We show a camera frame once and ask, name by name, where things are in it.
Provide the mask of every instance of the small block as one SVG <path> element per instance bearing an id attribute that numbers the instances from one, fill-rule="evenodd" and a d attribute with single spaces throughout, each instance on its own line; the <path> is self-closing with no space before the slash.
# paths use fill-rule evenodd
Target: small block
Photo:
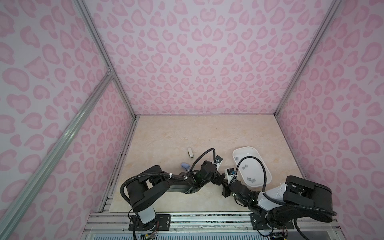
<path id="1" fill-rule="evenodd" d="M 193 152 L 192 152 L 192 149 L 189 147 L 188 148 L 188 155 L 189 155 L 189 158 L 193 158 Z"/>

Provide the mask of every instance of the beige floor surface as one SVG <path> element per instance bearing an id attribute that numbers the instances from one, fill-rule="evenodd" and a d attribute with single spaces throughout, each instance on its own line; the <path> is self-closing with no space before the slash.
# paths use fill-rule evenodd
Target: beige floor surface
<path id="1" fill-rule="evenodd" d="M 245 146 L 256 148 L 271 172 L 272 182 L 267 190 L 285 182 L 288 175 L 302 177 L 273 115 L 140 117 L 109 211 L 131 209 L 120 195 L 120 186 L 153 165 L 179 174 L 183 172 L 182 162 L 192 165 L 198 156 L 213 147 L 223 158 L 219 172 L 224 172 L 228 167 L 235 167 L 232 152 Z M 192 159 L 188 156 L 188 147 L 193 150 Z M 204 156 L 195 169 L 200 169 L 204 160 L 212 161 L 212 152 Z M 154 208 L 157 212 L 247 210 L 237 205 L 233 197 L 224 198 L 221 192 L 222 187 L 212 183 L 194 194 L 166 192 Z"/>

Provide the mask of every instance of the white plastic tray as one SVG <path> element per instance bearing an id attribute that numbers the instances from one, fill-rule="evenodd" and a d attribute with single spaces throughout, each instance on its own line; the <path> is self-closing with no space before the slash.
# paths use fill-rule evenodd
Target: white plastic tray
<path id="1" fill-rule="evenodd" d="M 253 147 L 238 148 L 238 149 L 233 151 L 232 156 L 233 156 L 233 160 L 235 161 L 236 166 L 237 166 L 238 162 L 240 162 L 240 160 L 246 156 L 253 156 L 253 157 L 260 159 L 260 161 L 263 163 L 264 168 L 265 168 L 266 183 L 268 184 L 272 181 L 271 172 L 268 170 L 268 167 L 265 165 L 263 159 L 261 158 L 260 154 L 258 153 L 258 151 L 255 148 L 253 148 Z M 248 185 L 250 188 L 260 187 L 263 185 L 263 183 L 264 183 L 263 169 L 257 160 L 252 159 L 252 158 L 244 160 L 240 164 L 238 171 L 240 172 L 240 175 L 243 178 L 243 183 Z M 247 178 L 255 179 L 255 181 L 251 182 L 251 181 L 247 180 Z"/>

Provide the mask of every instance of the blue object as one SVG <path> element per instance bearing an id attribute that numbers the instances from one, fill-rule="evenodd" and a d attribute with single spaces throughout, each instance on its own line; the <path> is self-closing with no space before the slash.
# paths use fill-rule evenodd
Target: blue object
<path id="1" fill-rule="evenodd" d="M 191 168 L 191 166 L 188 163 L 186 163 L 186 162 L 182 162 L 181 163 L 181 167 L 184 168 L 185 170 L 188 170 L 188 169 Z"/>

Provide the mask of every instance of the metal rail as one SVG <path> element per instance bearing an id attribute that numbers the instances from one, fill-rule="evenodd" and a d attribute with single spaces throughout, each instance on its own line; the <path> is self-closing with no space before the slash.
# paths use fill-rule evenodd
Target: metal rail
<path id="1" fill-rule="evenodd" d="M 9 206 L 0 222 L 0 240 L 7 240 L 17 227 L 19 221 L 24 216 L 25 212 L 39 193 L 40 189 L 43 187 L 48 177 L 51 175 L 56 164 L 62 158 L 81 126 L 92 112 L 94 106 L 103 95 L 112 78 L 113 76 L 111 73 L 107 73 L 104 76 L 93 93 L 79 109 L 79 112 L 68 125 L 63 135 L 44 158 L 42 164 L 31 176 L 28 183 L 19 193 L 18 197 Z"/>
<path id="2" fill-rule="evenodd" d="M 304 71 L 311 57 L 314 55 L 316 48 L 320 44 L 321 39 L 325 35 L 325 32 L 328 30 L 329 26 L 331 25 L 335 17 L 335 14 L 342 1 L 343 0 L 333 0 L 333 2 L 331 3 L 331 6 L 329 7 L 327 13 L 325 14 L 323 21 L 321 22 L 319 28 L 317 29 L 313 37 L 313 40 L 303 57 L 303 60 L 300 62 L 299 67 L 297 68 L 295 74 L 293 75 L 291 82 L 289 83 L 287 89 L 283 94 L 283 97 L 281 98 L 281 101 L 279 102 L 279 105 L 276 108 L 275 116 L 278 116 L 281 113 L 281 110 L 283 109 L 285 103 L 287 102 L 289 95 L 291 94 L 293 88 L 295 87 L 296 83 L 300 79 L 301 73 Z"/>
<path id="3" fill-rule="evenodd" d="M 254 232 L 249 216 L 251 212 L 159 212 L 170 214 L 170 230 L 162 233 L 212 233 Z M 127 213 L 90 214 L 83 234 L 131 233 Z M 334 219 L 331 223 L 315 221 L 309 217 L 298 219 L 298 225 L 306 231 L 341 231 Z"/>
<path id="4" fill-rule="evenodd" d="M 92 37 L 93 41 L 95 42 L 96 47 L 99 50 L 100 56 L 102 57 L 105 65 L 111 71 L 111 74 L 116 76 L 114 79 L 115 85 L 119 91 L 121 98 L 123 99 L 125 106 L 127 107 L 128 111 L 129 111 L 132 119 L 135 119 L 136 115 L 132 109 L 132 105 L 129 102 L 128 96 L 127 96 L 126 92 L 124 91 L 124 88 L 123 88 L 121 81 L 119 80 L 119 78 L 116 74 L 115 68 L 113 67 L 113 64 L 112 64 L 112 62 L 111 62 L 111 60 L 107 54 L 107 51 L 104 47 L 104 44 L 101 41 L 101 37 L 100 37 L 96 27 L 95 27 L 95 24 L 93 23 L 91 13 L 89 12 L 87 5 L 85 4 L 84 0 L 73 0 L 73 1 L 74 1 L 75 5 L 78 9 L 79 14 L 83 18 L 84 23 L 87 26 L 88 31 L 91 34 L 91 37 Z"/>
<path id="5" fill-rule="evenodd" d="M 108 198 L 111 195 L 111 192 L 113 193 L 115 186 L 117 184 L 118 176 L 119 176 L 121 167 L 124 163 L 124 160 L 126 158 L 126 155 L 128 153 L 128 149 L 131 145 L 131 141 L 133 138 L 134 131 L 136 130 L 138 120 L 139 120 L 139 117 L 137 117 L 131 123 L 128 134 L 124 140 L 123 147 L 121 149 L 119 158 L 117 159 L 117 161 L 115 163 L 111 177 L 109 178 L 109 181 L 108 181 L 108 185 L 106 187 L 106 190 L 104 191 L 103 198 L 102 198 L 100 206 L 98 208 L 98 212 L 102 212 L 106 208 L 107 204 L 108 204 L 108 206 L 110 205 L 111 200 L 108 202 Z"/>
<path id="6" fill-rule="evenodd" d="M 297 165 L 297 167 L 299 168 L 299 171 L 300 171 L 301 175 L 303 176 L 304 179 L 309 179 L 308 176 L 307 176 L 307 174 L 306 174 L 305 171 L 304 171 L 303 166 L 301 165 L 301 162 L 299 161 L 299 158 L 297 157 L 297 155 L 296 155 L 296 153 L 295 153 L 295 150 L 294 150 L 294 148 L 293 148 L 291 142 L 288 141 L 288 137 L 287 137 L 287 135 L 285 134 L 285 132 L 284 132 L 282 126 L 280 125 L 279 119 L 277 118 L 277 116 L 275 116 L 275 118 L 276 118 L 277 125 L 279 125 L 279 128 L 280 128 L 280 130 L 281 130 L 281 132 L 282 132 L 282 134 L 283 134 L 283 136 L 284 136 L 285 142 L 287 143 L 288 148 L 289 148 L 289 150 L 290 150 L 291 153 L 292 153 L 293 159 L 295 160 L 296 165 Z"/>

